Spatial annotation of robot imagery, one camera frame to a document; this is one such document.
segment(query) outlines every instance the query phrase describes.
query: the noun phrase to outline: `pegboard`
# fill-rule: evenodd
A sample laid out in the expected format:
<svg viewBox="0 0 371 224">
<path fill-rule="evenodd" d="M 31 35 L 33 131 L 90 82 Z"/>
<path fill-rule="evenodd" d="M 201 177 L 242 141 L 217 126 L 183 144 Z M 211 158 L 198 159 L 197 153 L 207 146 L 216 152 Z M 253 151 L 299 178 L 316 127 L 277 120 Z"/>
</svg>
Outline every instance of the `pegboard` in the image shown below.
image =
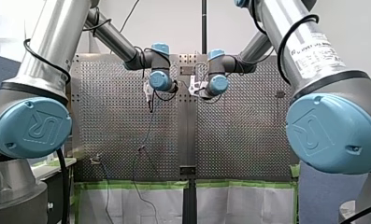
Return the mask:
<svg viewBox="0 0 371 224">
<path fill-rule="evenodd" d="M 171 74 L 178 67 L 172 63 Z M 90 158 L 97 153 L 113 179 L 178 180 L 177 101 L 155 104 L 154 119 L 143 92 L 142 71 L 129 72 L 114 55 L 80 55 L 74 61 L 72 101 L 78 126 L 73 148 L 80 158 L 77 181 L 104 179 Z M 145 152 L 136 158 L 150 126 Z"/>
<path fill-rule="evenodd" d="M 171 59 L 177 59 L 171 76 L 187 80 L 180 72 L 184 59 Z M 291 90 L 280 79 L 275 61 L 271 57 L 259 64 L 254 74 L 230 75 L 229 90 L 213 105 L 203 100 L 185 105 L 185 85 L 179 83 L 177 97 L 156 110 L 146 144 L 150 159 L 141 156 L 136 179 L 179 180 L 181 161 L 194 161 L 201 179 L 291 180 L 289 165 L 297 163 L 285 135 Z M 202 64 L 196 69 L 198 76 L 206 70 Z M 72 76 L 77 181 L 105 178 L 101 167 L 89 161 L 97 153 L 102 153 L 110 178 L 131 179 L 150 124 L 142 71 L 127 71 L 115 55 L 85 54 L 76 57 Z M 192 119 L 186 118 L 190 115 L 184 108 L 187 113 L 194 110 Z M 189 159 L 183 160 L 184 152 Z"/>
<path fill-rule="evenodd" d="M 218 102 L 199 102 L 197 178 L 291 179 L 289 165 L 298 163 L 285 133 L 292 94 L 276 60 L 260 63 L 253 74 L 230 75 L 229 90 Z"/>
</svg>

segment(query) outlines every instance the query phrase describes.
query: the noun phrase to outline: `gray panel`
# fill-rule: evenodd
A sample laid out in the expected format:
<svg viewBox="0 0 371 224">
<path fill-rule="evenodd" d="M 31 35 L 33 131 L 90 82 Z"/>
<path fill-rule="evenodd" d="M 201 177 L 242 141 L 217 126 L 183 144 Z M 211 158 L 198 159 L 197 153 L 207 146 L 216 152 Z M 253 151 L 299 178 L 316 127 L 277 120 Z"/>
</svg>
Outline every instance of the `gray panel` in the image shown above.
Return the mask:
<svg viewBox="0 0 371 224">
<path fill-rule="evenodd" d="M 254 74 L 229 80 L 217 103 L 199 102 L 197 178 L 290 180 L 289 165 L 297 162 L 285 133 L 291 88 L 278 74 L 276 57 Z"/>
<path fill-rule="evenodd" d="M 72 74 L 78 80 L 74 80 L 72 93 L 79 95 L 79 102 L 72 102 L 77 114 L 75 126 L 78 125 L 74 127 L 74 149 L 81 152 L 77 180 L 105 178 L 101 167 L 90 165 L 89 158 L 97 153 L 102 153 L 110 178 L 131 179 L 133 161 L 148 132 L 151 116 L 142 72 L 127 71 L 114 55 L 79 55 L 75 63 L 78 65 Z M 173 77 L 177 72 L 173 63 Z M 140 156 L 136 179 L 177 180 L 177 101 L 160 102 L 155 109 L 146 144 L 151 162 L 145 153 Z"/>
<path fill-rule="evenodd" d="M 176 75 L 184 61 L 178 55 L 171 59 Z M 206 65 L 197 68 L 199 76 L 207 70 Z M 96 153 L 103 153 L 111 178 L 131 179 L 133 159 L 150 121 L 142 72 L 125 70 L 114 55 L 87 54 L 76 58 L 72 74 L 73 146 L 81 158 L 77 180 L 104 178 L 101 167 L 90 165 Z M 189 85 L 189 76 L 179 77 Z M 137 179 L 178 180 L 179 166 L 193 161 L 201 179 L 291 179 L 289 165 L 298 163 L 285 134 L 291 88 L 279 77 L 276 57 L 261 63 L 255 74 L 232 74 L 229 79 L 230 89 L 214 105 L 193 97 L 185 103 L 189 94 L 179 83 L 176 101 L 157 109 L 147 143 L 153 165 L 143 156 Z M 277 97 L 281 91 L 283 98 Z"/>
</svg>

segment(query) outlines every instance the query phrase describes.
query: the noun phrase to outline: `black cable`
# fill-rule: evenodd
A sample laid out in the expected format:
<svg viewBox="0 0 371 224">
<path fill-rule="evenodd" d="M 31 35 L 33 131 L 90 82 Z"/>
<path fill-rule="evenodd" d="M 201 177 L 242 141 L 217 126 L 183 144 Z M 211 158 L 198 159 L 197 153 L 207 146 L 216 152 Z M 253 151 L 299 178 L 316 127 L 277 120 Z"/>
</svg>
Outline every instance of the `black cable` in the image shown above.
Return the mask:
<svg viewBox="0 0 371 224">
<path fill-rule="evenodd" d="M 260 61 L 257 61 L 257 62 L 255 62 L 255 63 L 251 63 L 251 64 L 257 64 L 257 63 L 262 63 L 262 62 L 266 61 L 270 56 L 272 56 L 272 53 L 273 53 L 274 51 L 275 51 L 275 49 L 270 50 L 270 53 L 268 53 L 268 54 L 266 55 L 266 57 L 262 58 Z"/>
<path fill-rule="evenodd" d="M 188 85 L 186 84 L 186 82 L 184 82 L 184 81 L 182 81 L 182 80 L 179 80 L 179 81 L 182 82 L 182 83 L 184 84 L 184 86 L 186 87 L 187 90 L 189 89 L 189 87 L 188 87 Z"/>
<path fill-rule="evenodd" d="M 161 100 L 161 101 L 166 101 L 166 102 L 171 101 L 171 100 L 174 99 L 174 97 L 176 97 L 176 95 L 177 95 L 177 92 L 174 92 L 173 95 L 172 95 L 170 98 L 168 98 L 168 99 L 164 99 L 164 98 L 162 98 L 162 97 L 158 94 L 158 92 L 157 92 L 156 90 L 153 90 L 153 93 L 156 94 L 156 96 L 159 98 L 159 100 Z"/>
<path fill-rule="evenodd" d="M 133 5 L 132 10 L 130 11 L 129 15 L 127 15 L 126 20 L 124 20 L 123 26 L 121 27 L 121 30 L 119 31 L 119 33 L 121 33 L 123 31 L 124 27 L 126 26 L 127 21 L 130 19 L 134 10 L 136 9 L 136 5 L 138 4 L 138 2 L 139 2 L 139 0 L 136 0 L 135 4 Z"/>
<path fill-rule="evenodd" d="M 150 108 L 150 113 L 153 113 L 153 107 L 155 102 L 155 93 L 152 93 L 152 99 L 149 101 L 148 107 Z"/>
<path fill-rule="evenodd" d="M 255 23 L 255 26 L 257 27 L 257 29 L 264 35 L 267 35 L 266 31 L 262 29 L 262 27 L 260 26 L 260 24 L 258 23 L 257 21 L 257 2 L 256 0 L 252 0 L 252 3 L 251 3 L 251 13 L 252 13 L 252 16 L 254 16 L 254 23 Z"/>
<path fill-rule="evenodd" d="M 94 31 L 95 32 L 98 28 L 105 25 L 107 22 L 111 22 L 111 21 L 112 21 L 112 19 L 107 19 L 106 21 L 103 21 L 102 23 L 100 23 L 98 25 L 95 25 L 95 26 L 92 26 L 92 27 L 89 27 L 89 28 L 85 28 L 82 31 Z"/>
<path fill-rule="evenodd" d="M 69 211 L 69 177 L 66 170 L 64 154 L 61 149 L 57 150 L 57 157 L 59 158 L 60 168 L 63 176 L 63 216 L 61 223 L 67 224 Z"/>
<path fill-rule="evenodd" d="M 135 188 L 136 188 L 136 192 L 137 192 L 137 194 L 138 194 L 138 198 L 139 198 L 142 202 L 147 203 L 147 204 L 149 204 L 149 205 L 152 206 L 152 208 L 153 208 L 153 212 L 154 212 L 154 214 L 155 214 L 154 217 L 155 217 L 156 224 L 159 224 L 158 215 L 157 215 L 158 213 L 157 213 L 157 209 L 156 209 L 155 204 L 153 204 L 152 202 L 150 202 L 150 201 L 148 201 L 148 200 L 145 200 L 145 199 L 142 197 L 141 193 L 139 192 L 138 186 L 136 185 L 136 179 L 135 179 L 135 177 L 136 177 L 136 161 L 138 161 L 138 157 L 141 155 L 141 154 L 140 154 L 140 149 L 139 149 L 138 151 L 139 151 L 139 153 L 137 153 L 137 154 L 135 155 L 135 157 L 133 158 L 133 179 L 132 179 L 132 181 L 133 181 L 133 184 L 134 184 L 134 186 L 135 186 Z"/>
<path fill-rule="evenodd" d="M 94 24 L 95 26 L 85 28 L 82 31 L 93 31 L 93 37 L 95 37 L 95 32 L 97 32 L 97 29 L 100 28 L 101 26 L 107 24 L 108 22 L 111 22 L 112 19 L 107 19 L 106 21 L 103 21 L 100 23 L 100 8 L 96 7 L 95 8 L 95 14 L 94 14 Z"/>
<path fill-rule="evenodd" d="M 150 50 L 150 51 L 153 51 L 153 52 L 159 54 L 162 58 L 164 58 L 167 61 L 168 66 L 171 66 L 170 60 L 163 53 L 161 53 L 160 51 L 158 51 L 156 49 L 150 49 L 150 48 L 144 48 L 144 50 Z"/>
<path fill-rule="evenodd" d="M 142 150 L 145 149 L 145 144 L 147 143 L 148 138 L 150 137 L 150 130 L 151 130 L 151 127 L 152 127 L 152 123 L 153 123 L 153 119 L 154 119 L 154 117 L 155 117 L 155 114 L 156 114 L 156 110 L 154 110 L 153 113 L 152 113 L 151 116 L 150 116 L 150 124 L 149 124 L 149 127 L 148 127 L 147 134 L 145 135 L 145 138 L 144 138 L 143 141 L 141 142 L 141 146 L 138 148 L 137 153 L 135 154 L 135 156 L 134 156 L 134 158 L 133 158 L 133 162 L 132 162 L 132 182 L 133 182 L 133 185 L 134 185 L 135 188 L 136 188 L 136 192 L 137 192 L 137 194 L 138 194 L 139 199 L 140 199 L 142 202 L 147 203 L 147 204 L 149 204 L 149 205 L 152 206 L 153 211 L 154 211 L 154 214 L 155 214 L 155 221 L 156 221 L 156 224 L 159 224 L 159 221 L 158 221 L 158 218 L 157 218 L 158 213 L 157 213 L 156 206 L 155 206 L 152 202 L 150 202 L 150 201 L 148 201 L 148 200 L 145 200 L 145 199 L 142 197 L 141 193 L 139 192 L 138 186 L 137 186 L 137 184 L 136 184 L 136 162 L 138 161 L 138 158 L 139 158 L 139 156 L 141 155 Z"/>
<path fill-rule="evenodd" d="M 310 14 L 310 15 L 307 15 L 305 16 L 304 18 L 302 18 L 300 21 L 294 23 L 290 30 L 287 32 L 287 34 L 283 37 L 283 39 L 281 40 L 281 43 L 278 47 L 278 72 L 280 73 L 280 76 L 281 78 L 287 82 L 289 85 L 290 85 L 290 81 L 287 79 L 287 77 L 285 76 L 284 74 L 284 71 L 283 71 L 283 68 L 282 68 L 282 65 L 281 65 L 281 58 L 283 56 L 283 52 L 284 52 L 284 49 L 285 49 L 285 46 L 287 45 L 287 41 L 288 39 L 290 39 L 291 35 L 293 34 L 293 32 L 296 31 L 296 29 L 299 28 L 300 25 L 306 23 L 306 22 L 310 22 L 310 21 L 313 21 L 316 22 L 316 23 L 319 23 L 319 16 L 318 15 L 315 15 L 315 14 Z"/>
<path fill-rule="evenodd" d="M 135 49 L 138 49 L 139 53 L 141 54 L 141 61 L 139 63 L 141 63 L 141 66 L 142 66 L 142 79 L 144 79 L 145 77 L 145 52 L 144 50 L 142 50 L 142 48 L 138 46 L 135 46 Z"/>
<path fill-rule="evenodd" d="M 104 175 L 106 176 L 106 179 L 107 179 L 107 203 L 106 203 L 106 213 L 107 213 L 107 216 L 109 218 L 109 221 L 111 224 L 113 224 L 113 220 L 112 220 L 112 217 L 110 216 L 109 214 L 109 211 L 108 211 L 108 207 L 109 207 L 109 196 L 110 196 L 110 178 L 109 178 L 109 174 L 108 174 L 108 170 L 106 168 L 106 166 L 100 161 L 100 165 L 101 165 L 101 168 L 104 172 Z"/>
<path fill-rule="evenodd" d="M 351 222 L 353 222 L 353 221 L 359 219 L 360 217 L 364 217 L 364 216 L 366 216 L 366 215 L 368 215 L 368 214 L 370 214 L 370 213 L 371 213 L 371 206 L 370 206 L 369 208 L 366 208 L 365 210 L 363 210 L 363 211 L 357 213 L 356 215 L 354 215 L 354 216 L 352 216 L 352 217 L 350 217 L 350 218 L 344 220 L 344 221 L 341 222 L 340 224 L 351 224 Z"/>
<path fill-rule="evenodd" d="M 237 57 L 235 57 L 233 55 L 228 55 L 228 56 L 235 60 L 235 68 L 234 68 L 234 71 L 227 74 L 226 77 L 229 77 L 230 75 L 232 75 L 237 70 L 237 67 L 240 67 L 240 69 L 241 69 L 241 73 L 238 73 L 238 75 L 241 76 L 241 77 L 244 76 L 246 72 L 244 70 L 243 65 L 238 61 Z"/>
<path fill-rule="evenodd" d="M 35 53 L 31 48 L 30 46 L 28 45 L 30 43 L 31 39 L 25 39 L 24 42 L 23 42 L 23 45 L 25 47 L 25 49 L 31 54 L 33 55 L 35 58 L 37 58 L 39 61 L 41 61 L 42 63 L 45 63 L 57 70 L 59 70 L 60 72 L 62 72 L 65 76 L 66 76 L 66 82 L 65 84 L 68 84 L 70 81 L 71 81 L 71 75 L 69 75 L 69 73 L 67 71 L 65 71 L 62 67 L 60 67 L 59 65 L 56 65 L 54 63 L 51 63 L 49 62 L 48 60 L 42 58 L 42 56 L 38 55 L 37 53 Z"/>
<path fill-rule="evenodd" d="M 205 101 L 205 103 L 208 104 L 208 105 L 214 105 L 214 104 L 217 103 L 221 98 L 222 98 L 222 94 L 218 97 L 217 100 L 215 100 L 215 101 L 213 101 L 213 102 Z"/>
</svg>

